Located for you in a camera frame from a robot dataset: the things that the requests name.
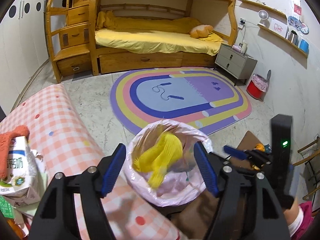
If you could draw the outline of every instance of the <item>red sign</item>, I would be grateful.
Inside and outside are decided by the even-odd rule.
[[[294,4],[294,12],[301,15],[301,7],[299,5]]]

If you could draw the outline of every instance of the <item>nightstand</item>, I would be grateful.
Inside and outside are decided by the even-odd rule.
[[[244,79],[244,83],[246,83],[256,66],[257,60],[248,54],[242,54],[232,49],[227,44],[221,44],[215,63],[237,79],[236,86],[240,79]]]

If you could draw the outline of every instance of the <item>oval rug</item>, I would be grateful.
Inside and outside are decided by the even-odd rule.
[[[202,67],[131,70],[111,89],[112,110],[133,134],[173,119],[209,135],[251,113],[246,95],[217,71]]]

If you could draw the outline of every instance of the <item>cabinet door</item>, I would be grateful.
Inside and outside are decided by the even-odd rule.
[[[27,71],[26,61],[21,49],[19,31],[21,9],[22,0],[15,0],[1,22],[3,27],[4,53],[10,72],[9,76],[12,78],[11,86],[15,86],[19,93],[22,92],[32,76]]]
[[[40,67],[33,39],[33,24],[36,12],[34,0],[22,0],[20,18],[20,44],[29,76]]]
[[[4,23],[0,23],[0,106],[4,113],[8,115],[19,96],[19,92],[12,80],[9,71],[4,49]]]
[[[41,66],[48,58],[47,44],[45,41],[44,32],[44,12],[45,12],[45,1],[44,0],[33,0],[31,12],[34,12],[32,20],[32,35],[33,41],[36,47],[36,53],[38,58],[39,66]]]

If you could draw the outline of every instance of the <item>milk carton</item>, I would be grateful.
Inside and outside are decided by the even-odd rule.
[[[12,206],[40,201],[37,166],[26,137],[11,140],[7,159],[7,177],[0,180],[0,195]]]

